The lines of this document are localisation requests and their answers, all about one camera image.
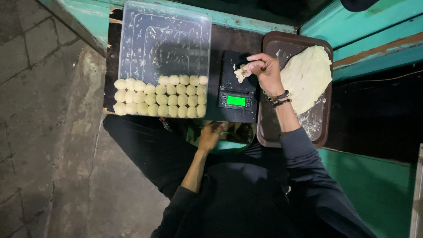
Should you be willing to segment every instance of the black pants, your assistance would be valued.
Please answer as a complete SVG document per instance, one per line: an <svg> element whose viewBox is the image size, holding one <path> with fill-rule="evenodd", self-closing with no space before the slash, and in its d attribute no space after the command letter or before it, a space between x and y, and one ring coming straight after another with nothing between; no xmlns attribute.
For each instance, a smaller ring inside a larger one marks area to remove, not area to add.
<svg viewBox="0 0 423 238"><path fill-rule="evenodd" d="M141 172L172 199L190 168L197 147L167 131L157 117L107 115L103 126ZM217 163L251 163L274 172L282 185L286 185L288 174L282 149L266 148L254 141L239 154L209 154L204 173Z"/></svg>

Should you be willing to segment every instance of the hand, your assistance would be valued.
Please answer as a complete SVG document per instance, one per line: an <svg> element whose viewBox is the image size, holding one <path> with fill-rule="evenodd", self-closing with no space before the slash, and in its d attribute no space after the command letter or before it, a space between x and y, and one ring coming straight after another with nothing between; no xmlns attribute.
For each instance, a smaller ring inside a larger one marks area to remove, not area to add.
<svg viewBox="0 0 423 238"><path fill-rule="evenodd" d="M251 73L257 75L260 87L270 97L277 97L285 92L280 81L279 60L265 53L249 56L247 60L252 62L245 65L242 69L247 70L247 77Z"/></svg>
<svg viewBox="0 0 423 238"><path fill-rule="evenodd" d="M200 143L198 150L209 152L212 150L219 140L220 133L225 128L222 122L212 122L201 130Z"/></svg>

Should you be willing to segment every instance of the dark wooden tabletop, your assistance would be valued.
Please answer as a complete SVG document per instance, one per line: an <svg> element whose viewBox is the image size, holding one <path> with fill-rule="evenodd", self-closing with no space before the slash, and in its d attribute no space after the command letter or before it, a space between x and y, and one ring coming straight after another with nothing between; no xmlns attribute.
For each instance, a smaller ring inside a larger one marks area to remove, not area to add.
<svg viewBox="0 0 423 238"><path fill-rule="evenodd" d="M114 94L117 89L114 82L118 79L119 50L122 30L122 9L111 8L109 20L108 49L106 58L106 79L104 83L103 107L105 113L114 113L116 103ZM233 121L236 114L237 122L257 122L257 113L246 113L244 110L221 108L217 105L219 81L222 74L222 56L225 50L240 53L257 54L261 52L263 34L238 30L234 28L212 25L211 52L209 70L209 91L207 95L207 113L205 120Z"/></svg>

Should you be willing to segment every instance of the green lcd display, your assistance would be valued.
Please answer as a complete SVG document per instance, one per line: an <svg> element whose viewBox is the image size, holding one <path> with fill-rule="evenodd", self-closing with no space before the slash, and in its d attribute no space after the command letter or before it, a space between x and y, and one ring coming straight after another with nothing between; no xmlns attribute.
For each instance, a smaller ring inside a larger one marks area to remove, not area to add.
<svg viewBox="0 0 423 238"><path fill-rule="evenodd" d="M237 106L245 106L245 98L228 96L228 104L237 105Z"/></svg>

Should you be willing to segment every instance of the dough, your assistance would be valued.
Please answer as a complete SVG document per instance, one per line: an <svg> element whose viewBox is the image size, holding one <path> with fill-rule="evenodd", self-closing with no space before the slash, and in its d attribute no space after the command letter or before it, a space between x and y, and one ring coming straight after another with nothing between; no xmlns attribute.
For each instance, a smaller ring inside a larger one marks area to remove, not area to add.
<svg viewBox="0 0 423 238"><path fill-rule="evenodd" d="M238 79L239 83L242 83L244 81L244 79L246 78L246 75L247 75L247 71L242 69L244 66L245 66L245 64L242 64L239 67L239 69L237 69L233 72L236 75L236 78Z"/></svg>
<svg viewBox="0 0 423 238"><path fill-rule="evenodd" d="M140 102L137 104L137 112L141 115L148 114L148 105L145 102Z"/></svg>
<svg viewBox="0 0 423 238"><path fill-rule="evenodd" d="M159 109L157 110L157 114L159 116L167 116L169 115L169 108L167 105L160 105Z"/></svg>
<svg viewBox="0 0 423 238"><path fill-rule="evenodd" d="M169 106L176 106L178 104L178 96L170 95L168 97L168 105Z"/></svg>
<svg viewBox="0 0 423 238"><path fill-rule="evenodd" d="M156 103L156 94L149 94L144 98L144 102L147 103L147 105L153 105Z"/></svg>
<svg viewBox="0 0 423 238"><path fill-rule="evenodd" d="M178 96L178 106L185 106L188 103L188 96L185 94Z"/></svg>
<svg viewBox="0 0 423 238"><path fill-rule="evenodd" d="M198 104L204 105L207 103L207 97L205 94L198 96Z"/></svg>
<svg viewBox="0 0 423 238"><path fill-rule="evenodd" d="M142 80L135 81L135 91L141 92L141 91L144 91L145 88L146 88L146 83L144 81Z"/></svg>
<svg viewBox="0 0 423 238"><path fill-rule="evenodd" d="M204 117L206 114L206 106L205 105L198 105L197 106L197 116Z"/></svg>
<svg viewBox="0 0 423 238"><path fill-rule="evenodd" d="M156 92L156 87L152 85L151 83L148 83L146 85L146 88L144 89L145 94L153 94Z"/></svg>
<svg viewBox="0 0 423 238"><path fill-rule="evenodd" d="M198 104L197 95L188 97L188 105L190 107L195 107Z"/></svg>
<svg viewBox="0 0 423 238"><path fill-rule="evenodd" d="M126 88L131 91L135 91L135 79L134 78L127 78L126 81Z"/></svg>
<svg viewBox="0 0 423 238"><path fill-rule="evenodd" d="M134 102L135 103L144 102L145 98L146 98L146 94L144 92L142 92L142 91L137 92L137 93L135 93L135 96L134 96Z"/></svg>
<svg viewBox="0 0 423 238"><path fill-rule="evenodd" d="M166 93L166 86L159 84L156 86L156 94L165 94Z"/></svg>
<svg viewBox="0 0 423 238"><path fill-rule="evenodd" d="M125 105L125 111L127 114L134 115L135 113L137 113L137 104L134 102L127 103Z"/></svg>
<svg viewBox="0 0 423 238"><path fill-rule="evenodd" d="M125 102L125 94L126 94L125 89L118 90L115 93L115 100L117 102Z"/></svg>
<svg viewBox="0 0 423 238"><path fill-rule="evenodd" d="M153 105L148 106L148 114L150 116L157 116L158 110L159 110L159 105L157 105L155 103Z"/></svg>
<svg viewBox="0 0 423 238"><path fill-rule="evenodd" d="M181 106L178 108L178 116L180 118L185 118L187 117L187 113L188 113L188 109L186 106Z"/></svg>
<svg viewBox="0 0 423 238"><path fill-rule="evenodd" d="M197 88L192 84L188 85L187 86L187 95L192 96L192 95L195 95L195 93L197 93Z"/></svg>
<svg viewBox="0 0 423 238"><path fill-rule="evenodd" d="M280 71L280 80L295 113L302 114L314 106L332 81L329 59L321 46L311 46L289 59Z"/></svg>
<svg viewBox="0 0 423 238"><path fill-rule="evenodd" d="M159 84L162 84L164 86L168 85L169 84L169 77L164 76L164 75L160 76L159 77Z"/></svg>
<svg viewBox="0 0 423 238"><path fill-rule="evenodd" d="M178 107L177 106L169 106L169 116L177 117L178 116Z"/></svg>
<svg viewBox="0 0 423 238"><path fill-rule="evenodd" d="M177 75L171 75L169 76L169 83L173 85L178 85L179 83L179 76Z"/></svg>
<svg viewBox="0 0 423 238"><path fill-rule="evenodd" d="M206 88L206 86L204 86L204 85L198 85L198 87L197 87L197 95L203 95L203 94L205 94L206 93L206 91L207 91L207 88Z"/></svg>
<svg viewBox="0 0 423 238"><path fill-rule="evenodd" d="M187 111L187 116L191 119L197 117L197 109L195 107L189 107Z"/></svg>
<svg viewBox="0 0 423 238"><path fill-rule="evenodd" d="M202 85L206 85L209 83L209 79L207 78L207 76L202 75L198 77L198 82Z"/></svg>
<svg viewBox="0 0 423 238"><path fill-rule="evenodd" d="M195 75L191 75L190 76L190 84L194 85L194 86L198 86L199 82L198 82L198 77Z"/></svg>
<svg viewBox="0 0 423 238"><path fill-rule="evenodd" d="M176 85L176 92L179 95L185 94L187 93L187 87L185 85L183 85L182 83Z"/></svg>
<svg viewBox="0 0 423 238"><path fill-rule="evenodd" d="M156 96L156 102L159 105L166 105L168 103L168 97L164 94L159 94Z"/></svg>
<svg viewBox="0 0 423 238"><path fill-rule="evenodd" d="M113 110L115 110L115 113L120 116L126 115L125 110L125 103L123 102L117 102L115 105L113 105Z"/></svg>
<svg viewBox="0 0 423 238"><path fill-rule="evenodd" d="M176 87L173 84L169 84L166 86L166 92L168 95L175 95L176 94Z"/></svg>
<svg viewBox="0 0 423 238"><path fill-rule="evenodd" d="M183 85L188 85L190 83L190 78L188 75L179 76L179 80Z"/></svg>
<svg viewBox="0 0 423 238"><path fill-rule="evenodd" d="M125 94L125 102L126 103L131 103L134 101L134 97L135 97L136 92L135 91L131 91L128 90Z"/></svg>
<svg viewBox="0 0 423 238"><path fill-rule="evenodd" d="M123 78L120 78L115 81L115 88L122 90L126 89L126 81Z"/></svg>

